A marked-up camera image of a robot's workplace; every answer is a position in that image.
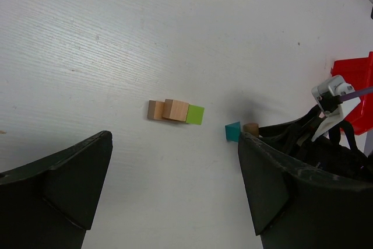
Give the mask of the long natural wooden block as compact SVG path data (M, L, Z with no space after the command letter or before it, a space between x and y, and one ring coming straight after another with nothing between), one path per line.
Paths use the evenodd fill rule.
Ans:
M165 118L163 117L163 110L164 110L163 101L149 100L147 119L157 120L157 121L165 120Z

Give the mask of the green wooden cube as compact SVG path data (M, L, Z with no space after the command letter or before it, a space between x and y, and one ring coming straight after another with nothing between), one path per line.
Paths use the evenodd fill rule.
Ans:
M204 107L190 104L188 107L188 112L186 115L185 122L187 124L201 125L203 121L204 112L205 112Z

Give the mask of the natural wooden arch block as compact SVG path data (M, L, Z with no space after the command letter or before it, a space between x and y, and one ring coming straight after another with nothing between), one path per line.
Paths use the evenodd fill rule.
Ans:
M254 137L258 138L260 136L260 133L259 133L259 124L257 124L257 123L247 123L247 124L244 124L243 127L242 127L242 129L243 129L244 132L250 133Z

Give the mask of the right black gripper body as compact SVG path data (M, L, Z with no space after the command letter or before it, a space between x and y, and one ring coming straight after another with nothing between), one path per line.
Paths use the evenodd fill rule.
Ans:
M303 117L287 123L259 128L259 137L276 150L317 169L359 181L372 181L372 157L356 144L354 129L342 121L328 136L311 138L324 118L314 106Z

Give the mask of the teal wooden triangle block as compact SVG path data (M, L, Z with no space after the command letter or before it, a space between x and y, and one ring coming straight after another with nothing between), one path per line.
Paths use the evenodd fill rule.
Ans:
M235 122L225 126L226 140L238 143L241 133L241 123Z

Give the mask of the small natural wooden block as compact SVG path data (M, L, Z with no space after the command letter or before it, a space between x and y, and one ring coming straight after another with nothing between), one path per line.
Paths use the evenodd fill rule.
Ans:
M165 99L162 117L171 121L185 122L189 103L174 99Z

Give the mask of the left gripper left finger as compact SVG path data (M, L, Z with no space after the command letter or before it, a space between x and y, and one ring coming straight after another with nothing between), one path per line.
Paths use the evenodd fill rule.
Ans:
M1 248L81 248L92 228L112 155L101 131L1 173Z

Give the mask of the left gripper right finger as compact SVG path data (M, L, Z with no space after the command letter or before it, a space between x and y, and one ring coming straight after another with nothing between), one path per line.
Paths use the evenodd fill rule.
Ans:
M372 184L318 170L248 133L238 157L264 248L371 248Z

